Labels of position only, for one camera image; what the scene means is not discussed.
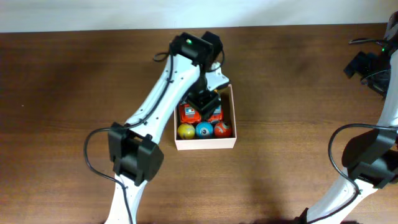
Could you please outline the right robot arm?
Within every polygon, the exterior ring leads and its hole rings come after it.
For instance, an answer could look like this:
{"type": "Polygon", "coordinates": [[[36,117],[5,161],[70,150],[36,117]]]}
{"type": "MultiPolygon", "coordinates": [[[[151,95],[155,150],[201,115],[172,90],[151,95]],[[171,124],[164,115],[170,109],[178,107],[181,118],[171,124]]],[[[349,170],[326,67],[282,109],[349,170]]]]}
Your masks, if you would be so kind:
{"type": "Polygon", "coordinates": [[[295,223],[344,223],[367,196],[397,183],[397,151],[393,149],[397,145],[397,13],[390,16],[382,39],[351,40],[351,44],[366,43],[381,46],[380,54],[359,52],[344,72],[348,78],[358,74],[361,83],[383,97],[381,116],[375,125],[346,124],[331,135],[328,157],[339,177],[322,199],[295,218],[295,223]],[[348,141],[340,169],[332,156],[332,145],[348,128],[366,128],[367,132],[348,141]]]}

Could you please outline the orange toy ball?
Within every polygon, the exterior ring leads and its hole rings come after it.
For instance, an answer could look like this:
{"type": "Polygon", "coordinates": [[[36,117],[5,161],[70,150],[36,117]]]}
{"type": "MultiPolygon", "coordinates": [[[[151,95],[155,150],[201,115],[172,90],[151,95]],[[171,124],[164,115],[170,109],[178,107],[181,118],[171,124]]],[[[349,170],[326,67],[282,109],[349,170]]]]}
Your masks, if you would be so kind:
{"type": "Polygon", "coordinates": [[[214,135],[217,138],[230,138],[232,133],[233,129],[231,125],[226,121],[220,121],[214,126],[214,135]]]}

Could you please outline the blue toy ball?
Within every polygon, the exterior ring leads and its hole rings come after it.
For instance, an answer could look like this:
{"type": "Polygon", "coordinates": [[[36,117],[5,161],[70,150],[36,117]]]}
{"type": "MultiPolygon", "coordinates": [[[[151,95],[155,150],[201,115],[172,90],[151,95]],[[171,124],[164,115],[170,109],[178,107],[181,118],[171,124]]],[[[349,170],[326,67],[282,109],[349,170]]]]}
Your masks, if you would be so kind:
{"type": "Polygon", "coordinates": [[[213,126],[209,122],[198,123],[195,127],[195,134],[199,139],[208,139],[213,136],[213,126]]]}

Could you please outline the red fire truck grey top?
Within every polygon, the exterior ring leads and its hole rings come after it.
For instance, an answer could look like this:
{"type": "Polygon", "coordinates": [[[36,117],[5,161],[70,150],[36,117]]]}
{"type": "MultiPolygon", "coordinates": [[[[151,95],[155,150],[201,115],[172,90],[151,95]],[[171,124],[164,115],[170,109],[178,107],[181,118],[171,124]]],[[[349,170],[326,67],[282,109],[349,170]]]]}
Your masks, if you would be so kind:
{"type": "Polygon", "coordinates": [[[181,123],[197,124],[201,122],[201,115],[189,104],[180,104],[178,106],[181,123]]]}

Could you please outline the yellow toy ball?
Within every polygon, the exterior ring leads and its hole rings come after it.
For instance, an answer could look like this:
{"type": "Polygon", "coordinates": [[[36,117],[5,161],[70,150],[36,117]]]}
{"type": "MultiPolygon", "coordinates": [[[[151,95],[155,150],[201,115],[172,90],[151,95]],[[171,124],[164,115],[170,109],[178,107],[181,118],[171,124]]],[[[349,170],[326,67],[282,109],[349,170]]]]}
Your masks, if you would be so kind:
{"type": "Polygon", "coordinates": [[[177,134],[183,140],[191,140],[195,137],[195,127],[192,124],[183,123],[178,127],[177,134]]]}

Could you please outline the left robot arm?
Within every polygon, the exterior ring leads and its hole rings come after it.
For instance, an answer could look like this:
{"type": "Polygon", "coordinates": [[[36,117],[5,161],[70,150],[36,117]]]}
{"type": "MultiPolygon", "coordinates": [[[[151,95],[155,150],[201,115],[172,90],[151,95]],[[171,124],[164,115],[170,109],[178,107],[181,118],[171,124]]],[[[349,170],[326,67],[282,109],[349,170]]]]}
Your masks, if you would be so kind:
{"type": "Polygon", "coordinates": [[[159,142],[174,109],[188,103],[202,118],[221,104],[216,81],[223,53],[221,39],[207,31],[201,37],[186,32],[176,36],[166,52],[167,63],[139,109],[124,123],[108,131],[109,156],[116,186],[107,223],[135,223],[144,188],[158,173],[164,154],[159,142]]]}

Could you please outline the red fire truck yellow ladder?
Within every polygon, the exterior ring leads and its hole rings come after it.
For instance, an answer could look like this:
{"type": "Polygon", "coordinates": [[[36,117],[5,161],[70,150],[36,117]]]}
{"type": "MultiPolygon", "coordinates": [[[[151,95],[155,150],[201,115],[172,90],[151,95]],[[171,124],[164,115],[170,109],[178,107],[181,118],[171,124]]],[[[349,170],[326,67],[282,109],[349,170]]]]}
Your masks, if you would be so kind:
{"type": "Polygon", "coordinates": [[[213,114],[207,119],[211,124],[216,124],[223,120],[223,110],[221,105],[219,105],[213,112],[213,114]]]}

